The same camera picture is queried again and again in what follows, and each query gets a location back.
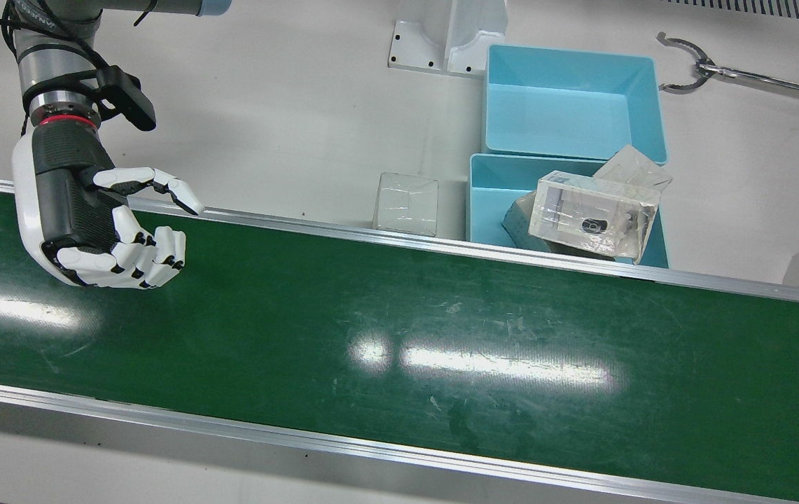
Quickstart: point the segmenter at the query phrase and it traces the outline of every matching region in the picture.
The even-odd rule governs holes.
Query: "white surface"
[[[440,236],[461,239],[480,82],[387,68],[395,7],[238,1],[221,18],[151,14],[139,28],[136,13],[106,13],[97,48],[141,78],[160,125],[140,133],[118,118],[102,128],[104,144],[118,165],[188,181],[210,207],[366,227],[381,172],[438,179]],[[660,45],[659,31],[699,44],[719,64],[799,82],[799,20],[655,0],[511,0],[508,18],[509,43],[649,55],[662,82],[688,82],[693,61]],[[674,177],[662,204],[672,267],[781,281],[799,252],[799,98],[713,80],[661,99]],[[10,178],[21,120],[15,63],[0,39],[0,179]],[[0,500],[431,498],[417,497],[418,481],[393,481],[399,493],[391,493],[211,467],[186,461],[184,446],[167,458],[0,434]],[[316,466],[320,475],[338,470]],[[475,490],[480,501],[548,500]]]

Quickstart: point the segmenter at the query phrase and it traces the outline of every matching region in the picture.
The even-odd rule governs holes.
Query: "robotic hand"
[[[161,226],[151,235],[125,197],[152,186],[188,213],[203,204],[161,170],[114,168],[90,121],[45,119],[16,144],[13,168],[22,243],[64,283],[149,289],[184,267],[185,234]]]
[[[13,153],[16,213],[25,249],[64,283],[150,289],[185,262],[186,238],[171,227],[150,234],[128,195],[144,188],[171,195],[190,214],[204,211],[188,185],[158,169],[116,168],[99,141],[102,121],[124,116],[156,126],[140,80],[92,48],[102,9],[224,13],[230,0],[6,0],[0,19],[16,56],[27,112]]]

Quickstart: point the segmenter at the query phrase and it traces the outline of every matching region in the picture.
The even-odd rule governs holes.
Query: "red ring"
[[[97,129],[96,125],[91,121],[89,121],[88,119],[81,117],[81,115],[71,115],[71,114],[52,115],[49,118],[44,119],[44,121],[38,123],[38,125],[46,125],[48,123],[53,123],[54,121],[61,121],[63,119],[72,119],[73,121],[83,122],[86,125],[89,125],[90,127]]]

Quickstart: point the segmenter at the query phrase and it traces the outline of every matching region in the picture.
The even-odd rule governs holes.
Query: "conveyor belt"
[[[0,194],[0,385],[799,501],[799,303],[142,214],[188,266],[58,283]]]

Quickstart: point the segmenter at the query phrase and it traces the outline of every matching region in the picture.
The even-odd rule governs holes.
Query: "blue bin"
[[[554,170],[576,175],[595,175],[604,162],[596,160],[557,159],[556,157],[505,156],[475,154],[471,156],[468,177],[467,240],[487,245],[512,246],[511,236],[502,227],[505,212],[514,200],[536,190],[539,179]],[[630,263],[620,258],[619,262]],[[655,217],[651,236],[642,255],[642,265],[669,267],[661,226],[661,211]]]
[[[609,160],[632,144],[667,160],[649,57],[520,45],[489,48],[483,150]]]

